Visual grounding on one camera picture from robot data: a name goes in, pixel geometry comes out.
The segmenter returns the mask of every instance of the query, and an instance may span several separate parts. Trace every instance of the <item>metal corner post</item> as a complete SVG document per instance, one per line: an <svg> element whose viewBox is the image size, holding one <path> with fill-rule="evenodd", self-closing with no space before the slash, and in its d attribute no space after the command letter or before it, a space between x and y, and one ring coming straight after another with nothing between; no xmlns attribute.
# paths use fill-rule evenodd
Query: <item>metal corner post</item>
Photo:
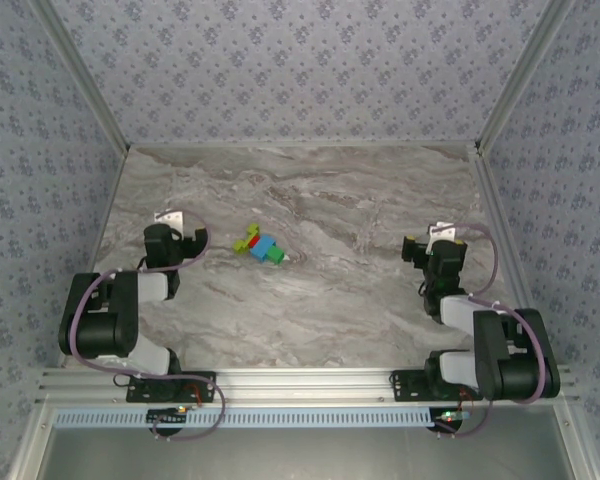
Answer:
<svg viewBox="0 0 600 480"><path fill-rule="evenodd" d="M491 150L573 4L574 0L550 0L545 7L480 132L478 141L482 155Z"/></svg>
<svg viewBox="0 0 600 480"><path fill-rule="evenodd" d="M80 56L71 35L62 23L51 0L29 0L29 5L56 47L63 63L73 77L76 86L91 108L105 135L118 155L127 152L128 147L122 131L111 109L98 89L87 65Z"/></svg>

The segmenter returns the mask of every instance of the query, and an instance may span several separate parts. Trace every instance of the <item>gray marble surface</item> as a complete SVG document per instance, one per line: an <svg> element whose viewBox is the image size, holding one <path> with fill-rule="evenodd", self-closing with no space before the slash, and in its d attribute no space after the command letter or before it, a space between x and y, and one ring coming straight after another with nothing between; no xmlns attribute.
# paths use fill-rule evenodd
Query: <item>gray marble surface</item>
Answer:
<svg viewBox="0 0 600 480"><path fill-rule="evenodd" d="M185 366L422 365L432 349L469 345L425 315L422 274L400 259L403 236L430 222L485 221L464 149L134 148L97 271L134 268L144 227L166 208L195 211L212 232L176 298L140 306L141 331ZM282 264L233 252L252 222L276 238ZM462 236L468 291L492 266L477 237ZM490 298L506 299L501 279Z"/></svg>

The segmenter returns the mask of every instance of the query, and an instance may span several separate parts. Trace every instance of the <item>building block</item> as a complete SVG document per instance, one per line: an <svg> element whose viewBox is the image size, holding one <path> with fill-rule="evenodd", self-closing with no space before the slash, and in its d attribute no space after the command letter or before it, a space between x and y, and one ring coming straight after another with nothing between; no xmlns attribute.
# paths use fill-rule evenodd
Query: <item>building block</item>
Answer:
<svg viewBox="0 0 600 480"><path fill-rule="evenodd" d="M247 243L251 243L251 240L260 233L260 225L252 223L247 227Z"/></svg>
<svg viewBox="0 0 600 480"><path fill-rule="evenodd" d="M264 262L267 258L267 252L273 246L275 246L276 241L273 237L269 235L260 236L260 240L256 243L250 250L251 255L256 257L261 262Z"/></svg>
<svg viewBox="0 0 600 480"><path fill-rule="evenodd" d="M260 235L256 235L255 237L253 237L253 238L251 239L251 241L249 242L249 248L253 248L253 247L254 247L254 245L255 245L256 243L258 243L259 241L260 241Z"/></svg>
<svg viewBox="0 0 600 480"><path fill-rule="evenodd" d="M233 244L233 251L236 253L247 253L249 251L249 244L244 240L236 240Z"/></svg>
<svg viewBox="0 0 600 480"><path fill-rule="evenodd" d="M275 263L276 265L279 265L280 262L284 260L284 252L281 248L272 245L271 247L269 247L269 250L267 250L267 260Z"/></svg>
<svg viewBox="0 0 600 480"><path fill-rule="evenodd" d="M252 223L247 227L247 238L244 240L236 240L233 244L233 251L236 253L247 253L251 248L252 240L260 233L260 226L257 223Z"/></svg>
<svg viewBox="0 0 600 480"><path fill-rule="evenodd" d="M276 246L276 240L269 235L260 235L260 226L252 223L247 227L247 238L233 244L236 253L251 252L260 262L269 260L279 265L284 260L284 251Z"/></svg>

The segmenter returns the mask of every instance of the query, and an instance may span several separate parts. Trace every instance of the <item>wall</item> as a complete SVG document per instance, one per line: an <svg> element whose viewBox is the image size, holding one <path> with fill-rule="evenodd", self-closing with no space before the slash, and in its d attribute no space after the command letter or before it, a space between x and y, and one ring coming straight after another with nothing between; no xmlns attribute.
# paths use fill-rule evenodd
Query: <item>wall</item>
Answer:
<svg viewBox="0 0 600 480"><path fill-rule="evenodd" d="M130 143L477 138L545 4L53 1Z"/></svg>
<svg viewBox="0 0 600 480"><path fill-rule="evenodd" d="M117 158L25 0L0 0L0 478Z"/></svg>
<svg viewBox="0 0 600 480"><path fill-rule="evenodd" d="M489 157L600 445L600 0L576 1Z"/></svg>

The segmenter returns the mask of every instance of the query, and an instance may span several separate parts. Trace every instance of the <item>aluminum frame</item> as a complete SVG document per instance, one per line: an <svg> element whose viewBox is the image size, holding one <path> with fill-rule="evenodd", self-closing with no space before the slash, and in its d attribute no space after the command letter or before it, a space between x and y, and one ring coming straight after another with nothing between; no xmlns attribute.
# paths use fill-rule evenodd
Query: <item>aluminum frame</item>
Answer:
<svg viewBox="0 0 600 480"><path fill-rule="evenodd" d="M228 408L306 408L359 407L377 410L384 407L439 407L455 402L396 403L389 383L389 368L227 368L216 369L218 385L224 391ZM543 399L539 406L552 408L560 427L575 478L600 479L600 459L592 448L591 433L584 420L580 396L568 366L560 365L562 390L555 399ZM51 368L43 372L36 392L36 407L31 414L9 479L37 478L49 444L53 423L67 407L107 410L137 408L146 404L125 402L126 389L113 385L113 377L83 368ZM486 401L476 402L485 406ZM175 403L152 404L154 408ZM494 403L494 408L516 405L510 401Z"/></svg>

